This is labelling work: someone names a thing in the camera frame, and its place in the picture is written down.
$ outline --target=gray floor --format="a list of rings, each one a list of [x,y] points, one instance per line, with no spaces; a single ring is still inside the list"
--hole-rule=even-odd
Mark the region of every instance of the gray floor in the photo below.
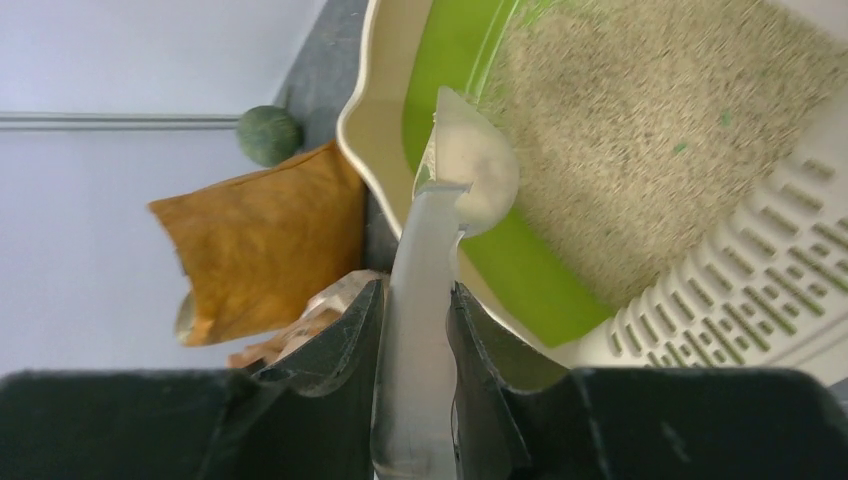
[[[336,136],[336,119],[356,84],[367,5],[368,0],[327,1],[277,99],[303,123],[307,149]],[[366,221],[365,267],[388,272],[397,241],[370,194]],[[848,412],[848,379],[835,385],[833,391]]]

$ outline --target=grid slot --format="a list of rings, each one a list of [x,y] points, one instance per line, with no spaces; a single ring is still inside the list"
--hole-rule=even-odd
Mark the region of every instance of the grid slot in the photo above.
[[[745,360],[742,359],[742,356],[739,355],[739,352],[737,352],[736,349],[733,348],[727,338],[719,331],[718,328],[716,328],[715,324],[709,318],[705,318],[703,320],[703,323],[707,330],[709,330],[710,333],[712,333],[713,336],[716,338],[716,340],[718,340],[718,343],[721,344],[725,351],[727,351],[728,355],[730,355],[730,358],[733,360],[733,362],[737,365],[745,365]]]
[[[795,300],[798,301],[801,305],[807,308],[807,310],[811,311],[817,317],[824,315],[824,309],[817,302],[813,301],[810,297],[808,297],[804,292],[801,291],[794,283],[787,280],[783,275],[777,272],[777,270],[773,268],[766,269],[766,275],[769,276],[775,283],[780,285],[786,293],[791,295]]]
[[[758,295],[753,288],[745,287],[742,291],[745,292],[745,295],[747,295],[748,298],[751,299],[751,301],[753,301],[758,307],[760,307],[760,309],[765,312],[766,315],[771,318],[771,320],[775,323],[775,325],[777,325],[781,330],[783,330],[784,333],[789,336],[798,333],[798,329],[795,328],[795,325],[793,325],[792,322],[783,318],[783,315],[781,315],[780,313],[778,313],[777,310],[772,308],[772,306],[763,297]]]
[[[726,313],[730,316],[730,318],[731,318],[731,319],[732,319],[732,320],[736,323],[736,325],[737,325],[739,328],[741,328],[741,329],[742,329],[742,331],[744,331],[746,335],[748,335],[748,338],[749,338],[752,342],[754,342],[754,345],[756,345],[756,346],[757,346],[757,348],[758,348],[761,352],[768,352],[769,350],[771,350],[771,345],[769,345],[769,344],[768,344],[768,343],[767,343],[767,342],[766,342],[766,341],[765,341],[765,340],[764,340],[764,339],[763,339],[763,338],[762,338],[762,337],[761,337],[761,336],[760,336],[760,335],[759,335],[759,334],[758,334],[758,333],[754,330],[754,328],[751,326],[751,324],[750,324],[750,323],[748,323],[748,321],[747,321],[747,320],[745,320],[745,319],[742,317],[742,315],[740,315],[740,314],[739,314],[739,312],[737,312],[737,311],[736,311],[736,309],[734,309],[734,308],[733,308],[733,307],[732,307],[729,303],[725,303],[725,304],[722,306],[722,308],[723,308],[723,309],[724,309],[724,311],[725,311],[725,312],[726,312]]]
[[[821,277],[823,280],[826,280],[828,283],[842,290],[843,292],[848,293],[848,282],[842,280],[839,275],[831,272],[830,269],[825,267],[821,262],[818,262],[817,260],[813,259],[809,255],[804,253],[800,248],[790,247],[789,255],[794,257],[795,260],[806,264],[810,270],[817,273],[819,277]]]

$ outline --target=white wall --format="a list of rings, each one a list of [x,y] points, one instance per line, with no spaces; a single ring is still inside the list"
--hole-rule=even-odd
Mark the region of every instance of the white wall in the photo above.
[[[147,210],[254,170],[231,131],[0,133],[0,376],[27,367],[224,367],[185,348],[189,289]]]
[[[325,0],[0,0],[0,112],[240,114]]]

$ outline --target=green litter tray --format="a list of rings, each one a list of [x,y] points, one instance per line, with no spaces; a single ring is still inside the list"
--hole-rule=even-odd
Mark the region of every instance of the green litter tray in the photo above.
[[[372,0],[360,75],[338,125],[339,144],[374,192],[396,234],[412,177],[446,85],[480,95],[510,17],[523,0]],[[544,8],[545,2],[536,2]],[[464,240],[461,280],[507,328],[556,359],[554,349],[612,316],[513,209],[490,232]]]

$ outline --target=black plastic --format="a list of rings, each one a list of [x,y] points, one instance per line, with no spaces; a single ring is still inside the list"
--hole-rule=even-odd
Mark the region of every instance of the black plastic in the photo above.
[[[255,373],[25,372],[0,382],[0,479],[370,480],[383,314],[342,318]],[[848,421],[786,370],[566,371],[457,285],[463,480],[848,478]]]

